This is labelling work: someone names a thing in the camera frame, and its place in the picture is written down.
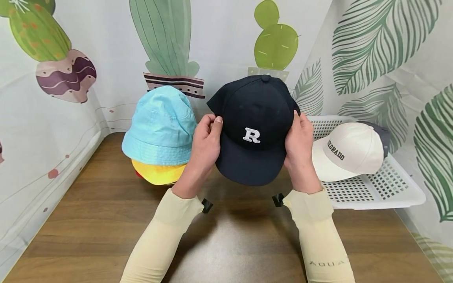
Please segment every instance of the hand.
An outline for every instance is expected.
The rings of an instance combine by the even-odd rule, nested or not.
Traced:
[[[323,189],[313,167],[312,147],[313,125],[305,114],[299,117],[294,111],[293,125],[285,139],[284,165],[291,176],[294,190],[308,194]]]
[[[178,197],[189,199],[197,195],[219,157],[222,126],[222,117],[207,114],[196,127],[190,160],[172,188]]]

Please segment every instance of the arm sleeve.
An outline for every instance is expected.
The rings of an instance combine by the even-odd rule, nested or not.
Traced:
[[[168,189],[135,245],[120,283],[161,282],[181,237],[203,208],[197,197],[182,199]]]
[[[309,283],[354,283],[354,274],[332,220],[333,208],[326,190],[306,194],[292,190],[283,204],[299,229]]]

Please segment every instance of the table surface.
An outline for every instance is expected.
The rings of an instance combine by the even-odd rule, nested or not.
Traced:
[[[51,214],[5,283],[119,282],[129,254],[168,187],[138,178],[109,135]],[[203,197],[214,207],[181,239],[164,282],[306,282],[298,231],[287,208],[286,170],[246,187],[216,169]],[[441,283],[393,210],[336,210],[333,219],[358,283]]]

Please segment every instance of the cap seam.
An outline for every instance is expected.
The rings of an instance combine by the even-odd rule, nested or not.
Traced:
[[[373,133],[371,132],[371,141],[373,141]],[[368,154],[370,153],[370,149],[371,149],[371,145],[372,145],[372,142],[370,143],[370,146],[368,147],[368,151],[366,152],[364,158],[362,159],[362,161],[360,162],[360,164],[354,169],[354,171],[357,171],[357,169],[359,167],[362,166],[363,162],[365,161],[366,157],[368,156]]]
[[[151,110],[149,108],[146,108],[148,111],[150,112],[153,112],[153,113],[156,113],[156,114],[159,114],[159,115],[164,115],[166,117],[169,117],[169,118],[172,118],[173,120],[182,120],[182,119],[186,119],[187,117],[189,117],[192,113],[192,111],[188,111],[187,114],[184,116],[184,117],[181,117],[181,118],[178,118],[178,117],[174,117],[174,116],[171,116],[171,115],[168,115],[166,113],[162,113],[162,112],[157,112],[155,110]]]
[[[243,88],[243,87],[245,87],[245,86],[247,86],[247,85],[249,85],[249,84],[251,84],[251,83],[253,83],[253,82],[257,81],[257,80],[259,80],[259,79],[260,79],[260,78],[257,78],[257,79],[255,79],[255,80],[253,80],[253,81],[250,81],[250,82],[246,83],[245,85],[243,85],[243,86],[241,86],[241,87],[235,89],[235,90],[233,91],[233,93],[232,93],[230,96],[227,96],[226,99],[225,99],[225,101],[224,101],[224,103],[223,103],[223,105],[222,105],[222,115],[225,114],[225,106],[226,106],[227,103],[230,101],[231,97],[232,97],[238,90],[240,90],[241,88]]]

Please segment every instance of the cap brim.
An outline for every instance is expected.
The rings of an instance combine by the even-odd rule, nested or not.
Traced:
[[[328,137],[315,140],[313,143],[313,165],[318,178],[323,182],[334,182],[349,179],[360,174],[349,172],[338,167],[330,161],[323,150],[323,144],[328,142]]]
[[[247,186],[264,186],[282,169],[286,150],[284,140],[269,150],[247,150],[222,132],[217,169],[228,179]]]
[[[159,166],[144,164],[132,159],[132,166],[143,179],[153,185],[168,185],[176,182],[186,167],[185,164],[176,166]]]

